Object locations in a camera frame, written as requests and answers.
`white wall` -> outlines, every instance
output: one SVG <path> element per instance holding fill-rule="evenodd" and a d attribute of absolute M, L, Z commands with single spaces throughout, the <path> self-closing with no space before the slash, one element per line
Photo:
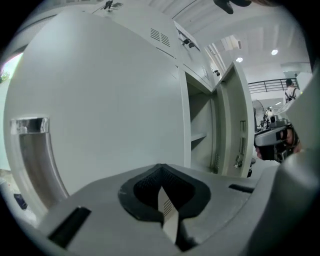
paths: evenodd
<path fill-rule="evenodd" d="M 268 63 L 251 67 L 244 67 L 243 71 L 248 83 L 286 78 L 280 64 L 278 63 Z"/>
<path fill-rule="evenodd" d="M 306 72 L 306 73 L 311 73 L 311 66 L 309 62 L 287 62 L 287 63 L 282 63 L 281 68 L 283 72 Z"/>
<path fill-rule="evenodd" d="M 7 153 L 5 149 L 4 141 L 4 110 L 7 91 L 9 87 L 10 80 L 0 83 L 0 169 L 9 171 L 10 166 L 7 159 Z"/>
<path fill-rule="evenodd" d="M 257 92 L 257 93 L 252 93 L 251 98 L 256 100 L 267 100 L 267 99 L 283 98 L 284 94 L 285 92 L 283 90 Z"/>
<path fill-rule="evenodd" d="M 301 72 L 297 77 L 296 80 L 298 81 L 299 88 L 301 91 L 304 91 L 306 86 L 308 85 L 310 79 L 312 78 L 311 73 Z"/>

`white metal cabinet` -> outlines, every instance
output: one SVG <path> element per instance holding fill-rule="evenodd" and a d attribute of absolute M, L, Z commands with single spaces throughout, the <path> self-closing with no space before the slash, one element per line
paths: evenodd
<path fill-rule="evenodd" d="M 188 92 L 191 167 L 247 177 L 254 145 L 254 112 L 241 66 L 232 63 L 212 93 L 197 91 L 192 84 Z"/>
<path fill-rule="evenodd" d="M 23 163 L 14 160 L 10 120 L 30 117 L 49 118 L 53 156 L 69 194 L 142 166 L 185 163 L 178 68 L 109 19 L 60 13 L 30 42 L 14 73 L 5 145 L 28 203 L 33 188 L 23 180 Z"/>
<path fill-rule="evenodd" d="M 94 15 L 112 19 L 130 29 L 172 58 L 177 57 L 175 25 L 167 15 L 134 0 L 122 0 L 119 9 L 102 9 Z"/>

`white label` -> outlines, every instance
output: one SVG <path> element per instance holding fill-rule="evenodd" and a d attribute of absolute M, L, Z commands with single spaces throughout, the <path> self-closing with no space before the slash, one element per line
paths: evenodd
<path fill-rule="evenodd" d="M 175 243 L 178 233 L 179 212 L 170 201 L 163 187 L 158 194 L 158 211 L 163 213 L 163 232 Z"/>

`person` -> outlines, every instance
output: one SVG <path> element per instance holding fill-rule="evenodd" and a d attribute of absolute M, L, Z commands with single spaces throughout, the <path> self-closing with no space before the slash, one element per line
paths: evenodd
<path fill-rule="evenodd" d="M 266 110 L 267 110 L 266 115 L 270 119 L 270 117 L 274 115 L 273 112 L 272 112 L 272 109 L 270 107 L 268 107 Z"/>
<path fill-rule="evenodd" d="M 300 91 L 298 90 L 298 88 L 295 88 L 295 85 L 291 79 L 285 80 L 285 84 L 287 88 L 283 96 L 283 105 L 292 100 L 295 100 L 300 95 Z"/>

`white shirt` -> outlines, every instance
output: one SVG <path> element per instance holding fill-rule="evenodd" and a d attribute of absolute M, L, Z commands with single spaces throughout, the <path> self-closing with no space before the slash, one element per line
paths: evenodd
<path fill-rule="evenodd" d="M 272 117 L 274 114 L 272 113 L 272 110 L 268 111 L 267 116 L 270 119 L 270 117 Z"/>
<path fill-rule="evenodd" d="M 295 99 L 297 99 L 300 96 L 300 91 L 298 89 L 295 89 L 294 87 L 288 87 L 285 90 L 285 93 L 283 95 L 283 105 L 286 104 L 286 100 L 287 100 L 286 94 L 288 94 L 289 97 L 295 96 Z"/>

